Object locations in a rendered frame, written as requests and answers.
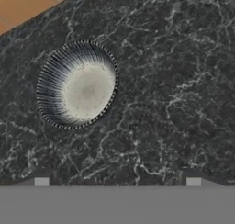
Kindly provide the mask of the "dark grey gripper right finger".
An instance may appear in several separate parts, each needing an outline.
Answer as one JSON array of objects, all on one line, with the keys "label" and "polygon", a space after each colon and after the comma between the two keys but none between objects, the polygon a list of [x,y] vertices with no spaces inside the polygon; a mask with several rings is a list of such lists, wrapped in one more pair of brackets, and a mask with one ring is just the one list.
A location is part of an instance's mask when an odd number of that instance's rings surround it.
[{"label": "dark grey gripper right finger", "polygon": [[196,169],[181,170],[181,185],[185,186],[216,186],[227,183],[219,178],[209,176]]}]

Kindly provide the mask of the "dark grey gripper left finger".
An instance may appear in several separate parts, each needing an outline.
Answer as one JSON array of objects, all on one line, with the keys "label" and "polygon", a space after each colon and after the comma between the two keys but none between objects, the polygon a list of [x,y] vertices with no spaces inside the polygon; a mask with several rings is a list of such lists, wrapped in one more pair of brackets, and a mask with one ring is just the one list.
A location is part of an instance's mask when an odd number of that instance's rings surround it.
[{"label": "dark grey gripper left finger", "polygon": [[53,170],[36,171],[28,177],[16,180],[13,185],[19,186],[49,186]]}]

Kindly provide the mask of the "blue striped white bowl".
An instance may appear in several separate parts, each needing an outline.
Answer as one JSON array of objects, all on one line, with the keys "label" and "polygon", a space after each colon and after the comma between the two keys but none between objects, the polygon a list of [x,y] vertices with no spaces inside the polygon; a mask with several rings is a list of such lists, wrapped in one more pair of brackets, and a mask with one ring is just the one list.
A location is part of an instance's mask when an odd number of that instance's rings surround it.
[{"label": "blue striped white bowl", "polygon": [[81,129],[100,119],[118,91],[118,68],[102,44],[75,40],[54,51],[37,82],[40,114],[59,129]]}]

